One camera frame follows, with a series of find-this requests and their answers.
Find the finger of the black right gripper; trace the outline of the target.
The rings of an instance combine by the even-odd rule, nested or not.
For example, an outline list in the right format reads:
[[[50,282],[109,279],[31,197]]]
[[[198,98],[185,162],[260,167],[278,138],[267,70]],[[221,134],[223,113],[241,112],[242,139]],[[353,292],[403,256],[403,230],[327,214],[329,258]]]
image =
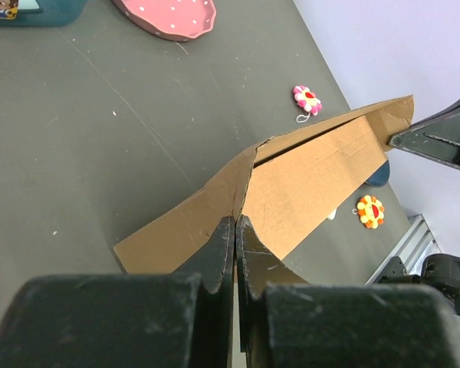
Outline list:
[[[389,145],[460,170],[460,99],[392,135]]]

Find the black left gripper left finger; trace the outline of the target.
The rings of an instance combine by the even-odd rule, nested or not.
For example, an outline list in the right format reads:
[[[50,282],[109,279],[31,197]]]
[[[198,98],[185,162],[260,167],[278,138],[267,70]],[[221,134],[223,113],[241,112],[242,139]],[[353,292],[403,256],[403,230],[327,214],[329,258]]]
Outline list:
[[[229,367],[235,221],[169,274],[33,278],[0,323],[0,367]]]

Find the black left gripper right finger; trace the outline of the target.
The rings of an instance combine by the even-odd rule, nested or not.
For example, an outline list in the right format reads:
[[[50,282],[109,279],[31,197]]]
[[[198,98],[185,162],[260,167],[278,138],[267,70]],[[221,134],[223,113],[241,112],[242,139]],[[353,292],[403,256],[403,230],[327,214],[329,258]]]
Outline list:
[[[246,216],[235,251],[249,367],[460,367],[460,316],[435,288],[312,285],[261,242]]]

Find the brown cardboard box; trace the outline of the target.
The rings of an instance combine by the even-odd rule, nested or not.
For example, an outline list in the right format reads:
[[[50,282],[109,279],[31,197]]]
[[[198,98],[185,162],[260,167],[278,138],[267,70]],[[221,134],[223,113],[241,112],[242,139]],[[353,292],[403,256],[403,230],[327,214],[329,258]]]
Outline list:
[[[175,271],[224,217],[251,220],[279,257],[290,254],[387,160],[411,126],[412,96],[352,110],[243,150],[199,191],[115,248],[131,274]]]

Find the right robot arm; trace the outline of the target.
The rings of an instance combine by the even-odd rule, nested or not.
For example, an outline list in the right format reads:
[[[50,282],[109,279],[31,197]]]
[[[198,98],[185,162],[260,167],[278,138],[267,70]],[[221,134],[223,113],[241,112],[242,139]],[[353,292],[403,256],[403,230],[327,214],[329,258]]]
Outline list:
[[[392,135],[389,144],[460,171],[460,99]],[[441,292],[460,316],[460,258],[439,252],[423,215],[409,218],[409,223],[409,230],[368,282],[428,285]]]

